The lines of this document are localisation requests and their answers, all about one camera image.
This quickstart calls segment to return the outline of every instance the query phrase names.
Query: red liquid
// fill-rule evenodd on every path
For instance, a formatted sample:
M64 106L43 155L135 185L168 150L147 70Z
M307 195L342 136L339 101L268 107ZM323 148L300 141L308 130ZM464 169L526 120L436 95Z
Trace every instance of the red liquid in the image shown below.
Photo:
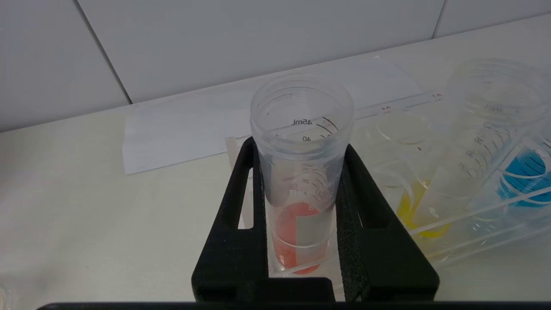
M318 214L315 208L311 208L305 202L297 202L285 208L279 215L275 223L275 233L273 236L275 255L279 263L285 269L298 266L296 262L296 247L290 244L296 244L296 218L298 216L312 216ZM325 256L327 244L319 245L319 253L314 254L314 260L322 259ZM316 270L320 265L308 267L294 272L295 274L305 275Z

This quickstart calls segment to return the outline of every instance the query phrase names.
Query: yellow liquid in tube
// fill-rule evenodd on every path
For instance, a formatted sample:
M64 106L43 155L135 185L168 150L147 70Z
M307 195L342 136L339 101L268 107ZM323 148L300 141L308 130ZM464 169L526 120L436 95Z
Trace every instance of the yellow liquid in tube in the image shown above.
M428 186L430 184L430 181L426 181L425 183ZM411 203L411 199L409 198L407 191L405 191L402 195L402 198L400 199L397 211L398 217L402 220L404 225L406 225L406 228L408 228L408 230L419 228L418 225L413 223L413 216L415 215L421 198L423 198L426 192L426 187L424 187L421 183L412 184L411 188L414 197L413 203ZM418 233L418 235L424 238L439 238L446 233L450 226L451 224L436 227L434 229L420 232Z

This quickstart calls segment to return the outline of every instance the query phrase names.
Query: blue liquid in tube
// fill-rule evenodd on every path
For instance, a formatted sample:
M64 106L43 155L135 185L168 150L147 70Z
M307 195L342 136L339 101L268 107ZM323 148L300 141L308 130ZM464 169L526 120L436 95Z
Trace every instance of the blue liquid in tube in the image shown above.
M541 157L534 151L519 154L506 169L507 172L516 175L534 176L531 179L522 179L503 175L500 179L498 194L502 199L515 198L521 194L529 194L551 186L551 173L545 173L545 164ZM518 207L543 207L551 204L551 189L547 193L514 202Z

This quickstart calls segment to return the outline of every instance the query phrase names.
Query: white paper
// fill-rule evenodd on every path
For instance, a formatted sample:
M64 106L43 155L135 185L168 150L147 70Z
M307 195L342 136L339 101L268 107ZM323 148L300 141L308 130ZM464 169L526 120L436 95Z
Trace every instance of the white paper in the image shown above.
M339 81L355 108L422 93L413 79L385 60L349 57L299 69ZM251 134L250 102L262 77L137 104L125 125L127 174L226 152L225 137Z

